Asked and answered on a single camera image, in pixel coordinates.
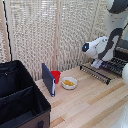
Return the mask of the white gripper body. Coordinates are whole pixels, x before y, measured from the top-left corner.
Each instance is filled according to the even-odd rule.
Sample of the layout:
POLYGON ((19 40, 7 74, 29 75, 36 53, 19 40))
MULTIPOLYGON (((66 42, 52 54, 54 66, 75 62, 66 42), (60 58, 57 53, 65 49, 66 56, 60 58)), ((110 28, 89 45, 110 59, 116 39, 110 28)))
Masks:
POLYGON ((101 66, 101 64, 102 64, 102 60, 95 59, 93 61, 93 63, 91 64, 91 66, 94 67, 94 68, 96 68, 96 69, 98 69, 101 66))

